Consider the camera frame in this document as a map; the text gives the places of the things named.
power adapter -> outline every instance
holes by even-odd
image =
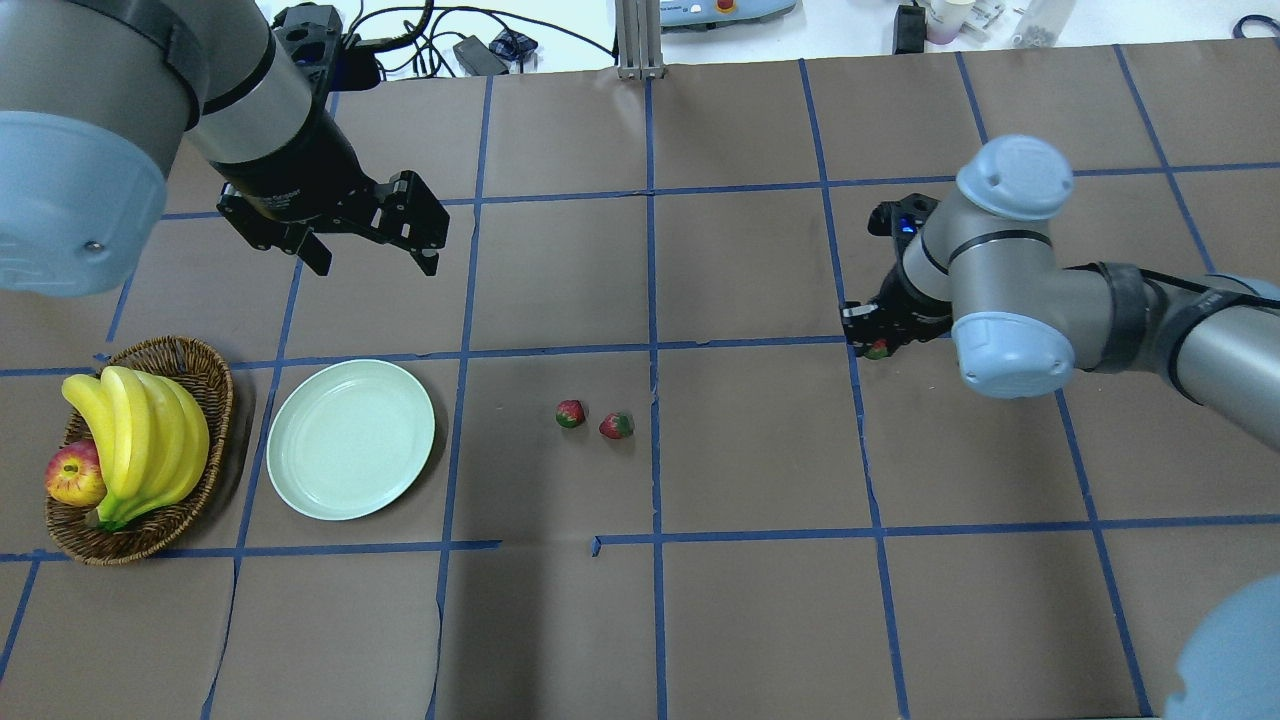
[[[893,17],[893,54],[924,53],[924,8],[899,5]]]
[[[458,59],[458,64],[474,76],[504,76],[511,72],[507,63],[503,63],[474,35],[454,45],[453,55]]]

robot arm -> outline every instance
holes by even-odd
[[[444,208],[412,172],[365,176],[325,111],[337,12],[292,8],[275,26],[251,0],[0,3],[0,288],[123,283],[184,131],[229,181],[218,209],[251,246],[326,274],[315,233],[351,232],[434,274]]]
[[[1002,398],[1053,392],[1074,368],[1157,373],[1280,450],[1280,288],[1117,263],[1060,269],[1048,220],[1073,187],[1053,147],[1006,136],[942,202],[882,204],[868,228],[895,237],[899,263],[869,304],[846,304],[847,341],[879,359],[950,331],[961,379]]]

plate rim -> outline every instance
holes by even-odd
[[[376,503],[370,510],[361,510],[361,511],[358,511],[356,514],[349,514],[347,511],[343,511],[343,512],[337,512],[337,514],[334,514],[332,516],[320,516],[320,515],[316,515],[316,514],[314,514],[314,512],[311,512],[308,510],[298,507],[297,503],[294,503],[293,501],[289,500],[288,493],[280,491],[280,482],[276,480],[275,473],[273,473],[273,462],[271,462],[271,455],[273,455],[271,454],[271,448],[274,447],[273,438],[276,437],[276,429],[278,429],[279,421],[280,421],[282,418],[285,418],[285,411],[288,410],[289,404],[294,400],[294,397],[298,396],[300,392],[302,392],[303,388],[306,388],[312,382],[316,382],[317,378],[324,378],[326,374],[334,372],[337,368],[344,368],[344,366],[348,366],[348,365],[367,365],[367,366],[378,366],[378,368],[393,368],[396,372],[398,372],[398,374],[402,374],[402,375],[407,377],[410,380],[412,380],[412,384],[419,388],[419,391],[421,393],[421,398],[426,404],[428,416],[431,419],[431,436],[430,436],[430,438],[429,438],[429,441],[426,443],[426,448],[425,448],[425,452],[422,455],[422,464],[417,468],[417,471],[413,473],[412,477],[404,479],[403,482],[392,486],[392,491],[388,492],[388,497],[387,497],[385,502]],[[424,386],[421,380],[419,380],[416,377],[413,377],[412,373],[410,373],[404,368],[397,365],[396,363],[389,363],[387,360],[379,360],[376,357],[353,357],[351,360],[343,360],[342,363],[334,363],[333,365],[328,365],[325,368],[321,368],[319,372],[314,373],[310,378],[302,380],[302,383],[300,383],[298,387],[293,388],[293,392],[291,392],[289,396],[284,398],[284,402],[280,404],[280,409],[275,413],[275,416],[271,418],[271,427],[270,427],[270,429],[268,430],[268,434],[266,434],[266,447],[262,451],[262,454],[266,456],[265,457],[265,460],[266,460],[266,474],[268,474],[268,478],[271,480],[271,488],[275,489],[275,495],[279,496],[279,498],[283,500],[284,503],[288,505],[291,509],[293,509],[296,512],[298,512],[298,514],[301,514],[303,516],[307,516],[307,518],[312,518],[315,520],[325,520],[325,521],[355,520],[356,518],[364,518],[366,515],[371,515],[374,512],[378,512],[383,507],[387,507],[388,505],[390,505],[392,502],[394,502],[397,498],[399,498],[399,496],[404,495],[404,492],[413,486],[413,482],[422,473],[422,468],[426,466],[426,461],[430,460],[431,451],[435,448],[435,430],[436,430],[435,402],[431,400],[431,393],[426,391],[426,386]]]

table surface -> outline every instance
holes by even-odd
[[[252,250],[184,146],[124,288],[0,300],[0,716],[1158,711],[1204,614],[1280,571],[1276,455],[1152,375],[1000,402],[946,340],[854,360],[837,307],[893,263],[870,209],[1010,132],[1075,168],[1064,265],[1280,278],[1277,69],[1243,40],[338,96],[371,176],[443,199],[434,278],[351,236],[325,278]],[[901,87],[914,111],[867,100]],[[224,484],[163,556],[79,566],[41,514],[59,383],[165,334],[232,363]],[[312,520],[265,429],[353,356],[424,383],[435,450],[389,507]],[[596,434],[616,410],[632,438]]]

grid square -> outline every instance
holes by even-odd
[[[840,333],[817,190],[657,200],[663,341]]]
[[[1178,657],[1204,616],[1244,585],[1280,573],[1280,527],[1156,528],[1106,537],[1143,684],[1158,711],[1183,689]]]
[[[659,366],[664,530],[870,523],[842,346],[669,350]]]
[[[271,389],[271,370],[238,370],[232,373],[232,382],[236,383],[236,406],[227,452],[223,455],[223,471],[218,478],[219,486],[205,510],[178,536],[173,547],[236,547],[239,538],[244,497],[248,495],[253,457],[257,454],[262,406]]]
[[[212,717],[426,715],[439,560],[246,557]]]
[[[1280,283],[1280,169],[1180,173],[1178,186],[1219,272]]]
[[[653,124],[658,187],[818,179],[795,63],[669,68],[653,83]]]
[[[913,719],[1138,715],[1089,533],[887,544]]]
[[[106,347],[119,296],[119,290],[87,297],[4,292],[0,369],[87,365]]]
[[[484,87],[484,78],[384,82],[340,94],[334,117],[375,182],[413,170],[442,200],[472,197]]]
[[[808,65],[833,181],[955,176],[982,146],[951,54]]]
[[[1033,135],[1076,169],[1160,165],[1111,47],[969,53],[965,65],[991,137]]]
[[[645,201],[486,205],[471,347],[648,342]]]
[[[1076,375],[1066,398],[1100,516],[1280,512],[1275,451],[1156,375]]]
[[[488,197],[641,188],[644,85],[612,68],[497,77],[488,150]]]
[[[1085,519],[1052,396],[992,400],[973,392],[948,340],[859,360],[858,370],[886,525]]]
[[[440,539],[444,527],[444,496],[449,484],[449,442],[453,437],[458,364],[453,360],[429,360],[402,363],[399,366],[422,383],[435,407],[435,445],[431,446],[431,455],[413,484],[389,506],[371,515],[330,523],[307,518],[285,505],[271,484],[264,460],[253,496],[253,516],[250,520],[247,544],[274,547]],[[279,414],[285,398],[321,369],[285,368],[280,373],[280,384],[275,392],[274,413]]]
[[[581,400],[586,424],[556,424]],[[649,356],[645,352],[471,360],[453,539],[573,538],[653,529]],[[627,411],[635,436],[596,433]]]
[[[1204,261],[1164,174],[1075,178],[1050,225],[1064,268],[1108,260],[1196,275]]]
[[[663,552],[673,720],[897,717],[874,541]]]
[[[56,550],[45,529],[45,466],[72,415],[61,384],[61,375],[0,378],[0,553]]]
[[[1171,165],[1280,160],[1271,40],[1129,45],[1133,79]]]
[[[273,359],[298,261],[253,250],[221,218],[161,222],[138,263],[114,348],[177,334],[204,340],[230,363]]]
[[[196,150],[196,146],[183,138],[178,145],[178,155],[169,170],[169,197],[165,213],[216,213],[218,200],[223,195],[227,179],[218,174]]]
[[[436,717],[652,720],[653,548],[454,552]]]
[[[198,715],[230,589],[228,559],[41,564],[0,684],[0,716]]]
[[[325,236],[333,250],[326,277],[302,272],[285,355],[454,352],[462,346],[471,208],[449,209],[449,234],[435,277],[408,252],[358,236]]]

